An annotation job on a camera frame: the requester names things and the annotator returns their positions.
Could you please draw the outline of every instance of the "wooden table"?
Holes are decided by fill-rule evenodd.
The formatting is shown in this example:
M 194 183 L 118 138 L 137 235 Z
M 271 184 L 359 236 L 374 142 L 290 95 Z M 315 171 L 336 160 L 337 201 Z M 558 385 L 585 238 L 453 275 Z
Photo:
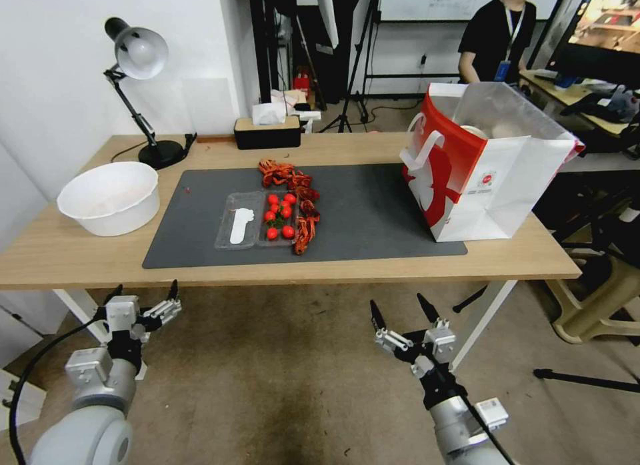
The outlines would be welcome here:
M 562 90 L 557 89 L 552 81 L 536 77 L 535 72 L 532 70 L 521 71 L 520 76 L 536 90 L 542 92 L 544 96 L 559 102 L 565 107 L 577 103 L 585 96 L 592 93 L 589 88 L 583 85 L 572 85 L 569 88 Z M 592 125 L 614 137 L 619 136 L 620 133 L 622 133 L 622 131 L 628 126 L 628 123 L 611 123 L 610 121 L 593 115 L 587 115 L 585 113 L 580 113 L 580 116 Z
M 139 136 L 112 137 L 85 168 L 108 163 L 112 156 L 141 141 Z M 234 286 L 266 284 L 337 284 L 355 282 L 440 282 L 490 280 L 474 304 L 453 366 L 502 304 L 517 280 L 576 278 L 580 271 L 538 219 L 530 215 L 511 240 L 467 242 L 464 256 L 392 258 L 300 264 L 216 266 L 145 270 L 142 262 L 173 190 L 188 169 L 255 167 L 262 158 L 305 165 L 397 163 L 406 144 L 404 133 L 303 135 L 300 148 L 239 151 L 233 139 L 195 143 L 189 157 L 159 172 L 160 212 L 130 234 L 102 238 L 88 234 L 50 205 L 0 256 L 0 289 L 54 289 L 69 309 L 86 322 L 97 304 L 87 288 Z M 137 150 L 118 157 L 136 159 Z M 93 324 L 98 340 L 102 324 Z

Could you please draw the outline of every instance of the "plastic container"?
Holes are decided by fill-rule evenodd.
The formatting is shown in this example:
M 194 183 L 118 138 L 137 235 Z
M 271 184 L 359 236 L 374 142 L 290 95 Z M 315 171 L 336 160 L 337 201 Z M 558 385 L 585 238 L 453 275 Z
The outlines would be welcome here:
M 266 247 L 273 247 L 273 246 L 291 246 L 295 243 L 295 234 L 293 236 L 293 238 L 291 239 L 287 239 L 287 238 L 283 238 L 282 236 L 282 228 L 280 227 L 278 229 L 278 238 L 276 238 L 275 240 L 269 240 L 267 238 L 267 229 L 269 228 L 269 226 L 267 225 L 267 223 L 265 222 L 264 219 L 264 214 L 265 212 L 269 209 L 270 205 L 269 202 L 267 201 L 267 197 L 269 197 L 269 195 L 276 195 L 278 197 L 278 199 L 280 201 L 282 201 L 282 199 L 285 197 L 285 195 L 287 193 L 291 193 L 289 190 L 267 190 L 264 193 L 264 198 L 263 198 L 263 211 L 260 214 L 260 232 L 258 234 L 258 240 L 257 240 L 257 245 L 258 246 L 266 246 Z M 291 227 L 293 227 L 293 229 L 295 230 L 295 233 L 298 232 L 298 227 L 297 227 L 297 220 L 298 220 L 298 213 L 300 212 L 300 207 L 299 207 L 299 202 L 296 201 L 292 206 L 291 206 L 291 216 L 287 219 L 284 220 L 284 224 L 285 225 L 289 225 Z
M 225 212 L 222 215 L 218 235 L 215 238 L 214 247 L 218 250 L 245 250 L 255 245 L 262 222 L 265 200 L 263 191 L 249 193 L 232 193 L 227 196 Z M 231 243 L 231 230 L 235 221 L 235 210 L 247 208 L 253 210 L 253 221 L 248 221 L 245 226 L 245 237 L 239 244 Z
M 94 235 L 123 235 L 158 212 L 158 173 L 137 161 L 102 165 L 67 183 L 57 205 Z

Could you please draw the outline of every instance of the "plastic bowl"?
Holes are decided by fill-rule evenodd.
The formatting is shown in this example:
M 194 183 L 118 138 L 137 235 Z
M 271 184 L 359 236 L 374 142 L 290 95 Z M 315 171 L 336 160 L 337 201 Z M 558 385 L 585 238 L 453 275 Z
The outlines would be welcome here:
M 102 165 L 67 183 L 57 204 L 63 215 L 94 235 L 123 235 L 158 212 L 158 173 L 137 161 Z

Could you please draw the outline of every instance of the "lamp base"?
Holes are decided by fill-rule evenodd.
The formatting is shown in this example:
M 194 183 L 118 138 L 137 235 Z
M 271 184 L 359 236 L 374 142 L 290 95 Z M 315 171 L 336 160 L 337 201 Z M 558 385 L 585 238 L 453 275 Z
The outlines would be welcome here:
M 177 141 L 157 141 L 158 146 L 147 145 L 138 153 L 138 160 L 155 169 L 163 169 L 182 161 L 187 155 Z

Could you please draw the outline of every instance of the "red and white bag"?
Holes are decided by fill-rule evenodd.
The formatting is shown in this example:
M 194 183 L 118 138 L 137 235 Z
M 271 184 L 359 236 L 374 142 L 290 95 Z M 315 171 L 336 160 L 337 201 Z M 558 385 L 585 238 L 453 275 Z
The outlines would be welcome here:
M 451 119 L 432 98 L 459 99 Z M 511 238 L 584 145 L 504 83 L 432 83 L 400 158 L 438 242 Z

